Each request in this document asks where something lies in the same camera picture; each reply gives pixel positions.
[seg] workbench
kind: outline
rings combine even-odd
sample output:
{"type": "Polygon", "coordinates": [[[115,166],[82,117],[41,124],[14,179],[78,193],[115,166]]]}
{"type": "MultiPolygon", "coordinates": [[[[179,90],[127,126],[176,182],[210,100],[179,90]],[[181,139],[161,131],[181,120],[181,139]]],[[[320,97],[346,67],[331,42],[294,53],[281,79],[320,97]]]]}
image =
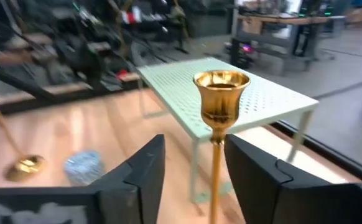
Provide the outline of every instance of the workbench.
{"type": "MultiPolygon", "coordinates": [[[[331,17],[297,17],[288,14],[279,15],[238,15],[236,22],[234,23],[233,42],[244,43],[249,41],[255,41],[258,46],[254,46],[255,51],[258,54],[268,54],[273,57],[283,59],[281,69],[279,69],[279,75],[284,75],[285,67],[287,63],[293,60],[300,60],[304,63],[304,70],[309,69],[309,65],[315,58],[315,48],[317,45],[317,35],[320,29],[316,29],[314,35],[311,35],[309,44],[305,50],[304,57],[296,57],[293,53],[294,45],[298,36],[298,26],[309,24],[324,24],[328,22],[331,17]],[[263,26],[265,23],[277,23],[291,25],[291,31],[288,38],[279,38],[271,34],[264,34],[263,26]],[[275,45],[282,47],[285,51],[274,50],[273,48],[264,47],[264,44],[275,45]]],[[[237,65],[237,54],[231,53],[231,63],[237,65]]]]}

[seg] perforated tabletop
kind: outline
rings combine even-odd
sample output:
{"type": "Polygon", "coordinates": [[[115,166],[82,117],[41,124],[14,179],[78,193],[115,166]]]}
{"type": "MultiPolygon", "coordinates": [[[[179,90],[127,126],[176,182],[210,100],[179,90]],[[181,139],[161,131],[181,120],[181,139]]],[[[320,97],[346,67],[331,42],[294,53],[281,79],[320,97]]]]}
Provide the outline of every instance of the perforated tabletop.
{"type": "Polygon", "coordinates": [[[251,83],[243,91],[239,119],[228,133],[273,123],[294,113],[313,110],[318,104],[288,88],[258,77],[215,58],[168,63],[139,68],[142,79],[153,89],[167,109],[193,138],[208,139],[211,129],[200,116],[200,94],[193,76],[207,70],[237,70],[251,83]]]}

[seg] metal machinery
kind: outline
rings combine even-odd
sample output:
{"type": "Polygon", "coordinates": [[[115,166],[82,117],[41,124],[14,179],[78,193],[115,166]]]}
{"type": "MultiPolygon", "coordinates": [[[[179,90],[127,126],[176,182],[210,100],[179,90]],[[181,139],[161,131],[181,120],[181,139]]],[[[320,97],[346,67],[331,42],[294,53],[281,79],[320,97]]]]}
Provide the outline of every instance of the metal machinery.
{"type": "MultiPolygon", "coordinates": [[[[185,14],[175,5],[167,1],[3,0],[0,4],[0,55],[10,57],[11,64],[21,65],[25,70],[30,65],[43,67],[48,84],[27,82],[8,72],[8,60],[1,57],[0,81],[34,96],[28,103],[21,103],[27,108],[127,88],[121,75],[134,70],[132,43],[151,49],[152,41],[178,41],[178,49],[187,53],[182,47],[181,31],[185,14]],[[66,68],[69,72],[58,72],[53,67],[61,71],[66,68]],[[75,83],[86,83],[87,88],[61,94],[47,89],[75,83]]],[[[156,55],[154,49],[149,53],[156,55]]],[[[37,76],[30,69],[28,72],[37,76]]],[[[14,103],[0,107],[4,113],[14,112],[14,103]]]]}
{"type": "Polygon", "coordinates": [[[261,9],[261,6],[253,10],[246,6],[239,7],[238,18],[234,20],[235,28],[231,42],[239,47],[230,48],[234,49],[230,52],[231,64],[244,68],[249,66],[248,62],[253,60],[246,62],[246,56],[242,57],[246,55],[243,47],[248,45],[252,52],[257,52],[259,55],[268,54],[281,58],[284,62],[282,68],[279,69],[281,75],[284,74],[285,66],[291,60],[302,61],[307,70],[315,58],[315,43],[319,27],[330,20],[330,15],[327,14],[328,7],[322,10],[322,3],[322,0],[303,1],[294,13],[285,13],[286,4],[281,4],[283,7],[279,7],[278,4],[278,8],[269,7],[273,10],[265,11],[261,9]],[[242,21],[248,23],[248,32],[242,29],[242,21]],[[290,26],[287,38],[273,35],[286,26],[290,26]]]}

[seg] wooden floor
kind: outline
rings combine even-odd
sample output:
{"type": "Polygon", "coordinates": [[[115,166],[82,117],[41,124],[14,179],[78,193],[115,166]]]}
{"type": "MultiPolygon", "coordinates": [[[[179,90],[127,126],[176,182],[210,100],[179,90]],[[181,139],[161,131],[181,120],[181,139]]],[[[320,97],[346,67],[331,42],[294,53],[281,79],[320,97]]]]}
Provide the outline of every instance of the wooden floor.
{"type": "MultiPolygon", "coordinates": [[[[149,90],[144,94],[149,111],[162,110],[149,90]]],[[[208,222],[208,204],[194,205],[188,201],[190,137],[169,114],[143,119],[136,91],[15,114],[7,117],[6,121],[21,149],[28,154],[44,156],[49,165],[28,182],[5,181],[2,172],[13,161],[15,154],[0,130],[0,187],[69,186],[62,167],[72,154],[86,149],[97,150],[106,169],[110,170],[156,134],[164,134],[166,175],[158,223],[208,222]]],[[[286,158],[290,149],[290,139],[275,130],[260,127],[239,133],[238,136],[281,159],[286,158]]],[[[198,184],[199,189],[204,190],[208,187],[210,176],[210,145],[202,146],[200,153],[198,184]]],[[[294,164],[334,183],[359,181],[308,149],[302,149],[297,154],[294,164]]],[[[228,179],[225,165],[222,175],[223,180],[228,179]]],[[[233,193],[221,198],[220,209],[219,223],[244,223],[233,193]]]]}

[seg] gray floor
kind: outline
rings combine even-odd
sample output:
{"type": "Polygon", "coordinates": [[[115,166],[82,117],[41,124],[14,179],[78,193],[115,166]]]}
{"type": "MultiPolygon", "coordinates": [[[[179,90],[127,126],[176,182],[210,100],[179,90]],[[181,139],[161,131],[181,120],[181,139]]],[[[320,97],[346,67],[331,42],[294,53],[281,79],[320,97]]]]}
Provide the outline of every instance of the gray floor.
{"type": "MultiPolygon", "coordinates": [[[[188,55],[174,50],[165,52],[177,60],[201,58],[207,56],[204,53],[221,53],[225,40],[229,37],[192,40],[191,45],[187,44],[191,52],[188,55]]],[[[248,71],[318,98],[320,105],[307,134],[362,164],[362,85],[354,87],[362,83],[362,28],[347,29],[341,37],[325,40],[320,47],[331,50],[336,60],[315,62],[307,72],[302,71],[302,65],[295,63],[285,77],[280,77],[276,74],[281,62],[276,58],[263,57],[248,71]]],[[[221,59],[228,60],[224,54],[221,54],[221,59]]],[[[8,90],[12,91],[0,84],[0,91],[8,90]]],[[[292,117],[286,121],[297,126],[299,118],[292,117]]]]}

